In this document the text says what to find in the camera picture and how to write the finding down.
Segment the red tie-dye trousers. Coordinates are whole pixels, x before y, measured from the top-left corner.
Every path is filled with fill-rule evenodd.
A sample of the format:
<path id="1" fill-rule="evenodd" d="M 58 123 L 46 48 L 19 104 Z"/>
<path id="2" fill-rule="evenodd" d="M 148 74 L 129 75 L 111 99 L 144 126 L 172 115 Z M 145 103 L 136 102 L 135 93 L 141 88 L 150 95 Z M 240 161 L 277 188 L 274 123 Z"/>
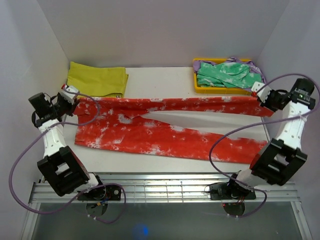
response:
<path id="1" fill-rule="evenodd" d="M 266 145 L 264 140 L 225 138 L 221 134 L 171 125 L 145 118 L 157 111 L 189 111 L 270 117 L 250 96 L 196 98 L 99 98 L 82 97 L 75 109 L 79 146 L 155 156 L 249 164 Z"/>

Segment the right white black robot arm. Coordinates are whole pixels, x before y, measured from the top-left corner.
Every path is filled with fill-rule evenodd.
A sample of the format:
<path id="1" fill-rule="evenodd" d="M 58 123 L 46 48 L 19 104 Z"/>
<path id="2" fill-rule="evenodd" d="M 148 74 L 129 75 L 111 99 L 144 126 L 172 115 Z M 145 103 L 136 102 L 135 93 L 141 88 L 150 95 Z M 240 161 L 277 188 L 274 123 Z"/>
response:
<path id="1" fill-rule="evenodd" d="M 281 110 L 283 122 L 276 137 L 255 155 L 249 169 L 232 175 L 225 189 L 230 198 L 245 198 L 250 188 L 258 185 L 283 186 L 303 166 L 308 156 L 302 151 L 301 137 L 306 114 L 316 105 L 311 97 L 314 89 L 307 78 L 298 78 L 290 91 L 273 90 L 257 81 L 253 84 L 251 91 L 260 106 L 273 112 Z"/>

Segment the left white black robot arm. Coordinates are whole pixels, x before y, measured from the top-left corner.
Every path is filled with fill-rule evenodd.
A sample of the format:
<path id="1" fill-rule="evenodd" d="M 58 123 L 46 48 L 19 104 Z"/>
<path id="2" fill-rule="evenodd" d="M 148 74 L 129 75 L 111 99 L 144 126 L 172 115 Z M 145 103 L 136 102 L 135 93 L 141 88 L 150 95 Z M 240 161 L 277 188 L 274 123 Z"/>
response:
<path id="1" fill-rule="evenodd" d="M 106 187 L 98 175 L 86 170 L 63 135 L 63 116 L 73 115 L 79 95 L 77 89 L 68 86 L 51 98 L 40 92 L 28 99 L 34 108 L 31 121 L 43 134 L 44 154 L 37 167 L 58 196 L 85 190 L 95 200 L 100 200 L 106 195 Z"/>

